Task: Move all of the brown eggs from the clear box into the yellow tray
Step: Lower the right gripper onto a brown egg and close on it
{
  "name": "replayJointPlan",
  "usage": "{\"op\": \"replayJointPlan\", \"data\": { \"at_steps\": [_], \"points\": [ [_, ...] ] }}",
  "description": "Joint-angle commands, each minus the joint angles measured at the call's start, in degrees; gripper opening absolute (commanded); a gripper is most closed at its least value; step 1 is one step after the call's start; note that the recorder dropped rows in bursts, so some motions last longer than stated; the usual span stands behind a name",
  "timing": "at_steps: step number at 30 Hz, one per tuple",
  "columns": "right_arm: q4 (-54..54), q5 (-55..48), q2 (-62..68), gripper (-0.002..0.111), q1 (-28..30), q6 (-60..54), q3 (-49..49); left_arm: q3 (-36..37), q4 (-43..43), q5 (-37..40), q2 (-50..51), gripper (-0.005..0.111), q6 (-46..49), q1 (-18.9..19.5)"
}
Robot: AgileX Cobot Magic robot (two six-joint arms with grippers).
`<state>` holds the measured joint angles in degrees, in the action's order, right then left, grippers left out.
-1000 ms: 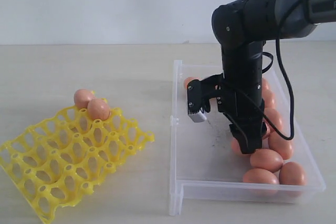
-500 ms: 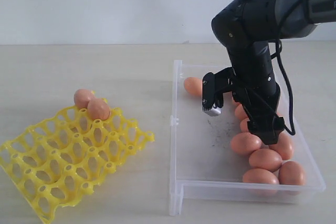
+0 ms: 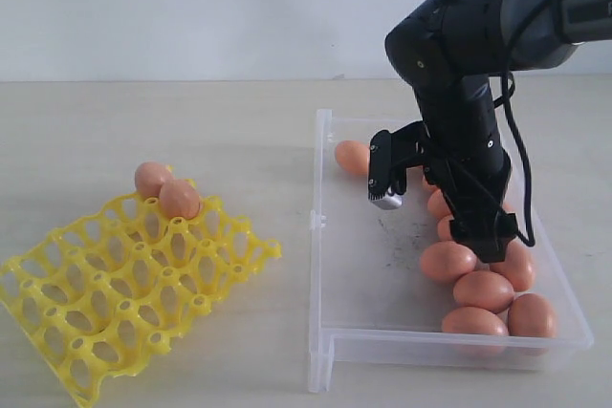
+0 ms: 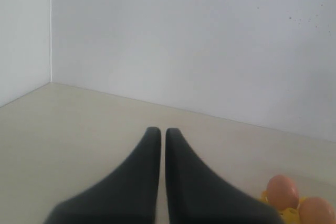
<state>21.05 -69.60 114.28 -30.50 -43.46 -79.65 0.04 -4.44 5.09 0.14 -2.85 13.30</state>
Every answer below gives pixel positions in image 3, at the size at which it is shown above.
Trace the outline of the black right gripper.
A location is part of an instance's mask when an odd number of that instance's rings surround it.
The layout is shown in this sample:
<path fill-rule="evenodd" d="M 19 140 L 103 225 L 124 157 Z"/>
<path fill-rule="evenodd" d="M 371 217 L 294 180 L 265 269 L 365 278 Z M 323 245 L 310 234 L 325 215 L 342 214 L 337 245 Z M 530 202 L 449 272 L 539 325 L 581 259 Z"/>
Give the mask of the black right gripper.
<path fill-rule="evenodd" d="M 499 137 L 485 140 L 469 154 L 433 140 L 421 121 L 408 124 L 391 137 L 393 165 L 421 166 L 443 192 L 458 225 L 451 232 L 454 241 L 469 248 L 484 264 L 501 262 L 516 237 L 517 220 L 503 208 L 512 164 Z"/>

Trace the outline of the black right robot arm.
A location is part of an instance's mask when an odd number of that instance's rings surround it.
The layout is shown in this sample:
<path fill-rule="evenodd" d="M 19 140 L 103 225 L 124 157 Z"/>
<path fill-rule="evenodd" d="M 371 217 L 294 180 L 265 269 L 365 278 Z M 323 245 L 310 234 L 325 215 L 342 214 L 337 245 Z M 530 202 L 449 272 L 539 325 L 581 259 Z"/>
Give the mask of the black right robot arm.
<path fill-rule="evenodd" d="M 387 57 L 412 87 L 421 119 L 370 143 L 369 197 L 403 195 L 423 168 L 453 215 L 452 239 L 483 263 L 508 244 L 534 244 L 530 221 L 503 209 L 512 173 L 495 111 L 513 72 L 552 69 L 584 42 L 611 36 L 611 0 L 426 0 L 386 37 Z"/>

